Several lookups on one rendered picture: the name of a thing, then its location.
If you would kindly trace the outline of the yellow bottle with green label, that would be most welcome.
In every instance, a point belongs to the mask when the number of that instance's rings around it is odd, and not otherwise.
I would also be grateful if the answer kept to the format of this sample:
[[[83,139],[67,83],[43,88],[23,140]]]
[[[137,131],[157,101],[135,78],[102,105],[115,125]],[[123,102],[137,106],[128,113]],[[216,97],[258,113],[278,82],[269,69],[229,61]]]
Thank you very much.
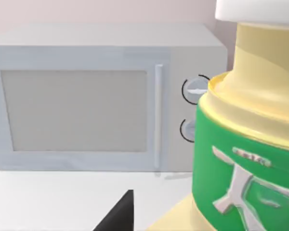
[[[217,0],[231,71],[196,112],[192,192],[145,231],[289,231],[289,0]]]

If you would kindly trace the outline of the pale microwave oven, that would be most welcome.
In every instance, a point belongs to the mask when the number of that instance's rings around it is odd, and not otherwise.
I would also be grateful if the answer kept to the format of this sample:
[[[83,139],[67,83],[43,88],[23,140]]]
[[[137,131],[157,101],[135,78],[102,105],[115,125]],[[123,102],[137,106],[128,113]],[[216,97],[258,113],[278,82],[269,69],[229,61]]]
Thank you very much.
[[[37,24],[2,34],[0,170],[190,172],[194,143],[180,124],[196,120],[197,105],[182,84],[226,66],[226,47],[198,23]]]

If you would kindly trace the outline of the microwave knob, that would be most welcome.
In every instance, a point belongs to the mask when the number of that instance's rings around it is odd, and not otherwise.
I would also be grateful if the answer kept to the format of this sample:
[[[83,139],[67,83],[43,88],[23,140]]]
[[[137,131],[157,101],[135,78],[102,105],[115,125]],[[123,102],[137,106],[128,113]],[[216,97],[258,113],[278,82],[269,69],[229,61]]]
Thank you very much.
[[[210,78],[203,74],[186,79],[181,87],[182,97],[191,105],[197,105],[201,96],[208,91]]]
[[[180,124],[180,135],[187,142],[195,141],[195,120],[184,119]]]

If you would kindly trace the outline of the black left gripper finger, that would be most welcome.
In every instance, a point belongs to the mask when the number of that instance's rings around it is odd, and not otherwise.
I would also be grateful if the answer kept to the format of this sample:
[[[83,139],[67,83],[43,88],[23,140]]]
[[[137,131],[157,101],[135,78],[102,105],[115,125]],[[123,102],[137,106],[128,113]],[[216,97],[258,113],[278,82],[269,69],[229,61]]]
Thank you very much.
[[[134,231],[134,190],[127,190],[92,231]]]

